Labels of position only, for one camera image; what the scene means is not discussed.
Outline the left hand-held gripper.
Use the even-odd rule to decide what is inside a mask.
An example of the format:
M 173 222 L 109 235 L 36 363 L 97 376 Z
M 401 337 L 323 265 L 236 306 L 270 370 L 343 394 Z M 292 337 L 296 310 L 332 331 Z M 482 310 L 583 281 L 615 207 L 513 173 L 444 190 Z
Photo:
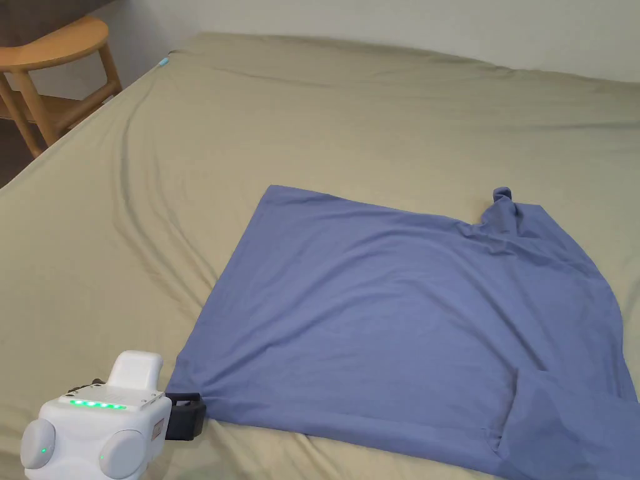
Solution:
M 158 389 L 159 354 L 124 351 L 107 381 L 70 390 L 42 405 L 24 430 L 28 479 L 140 479 L 166 441 L 193 441 L 206 405 L 196 392 Z

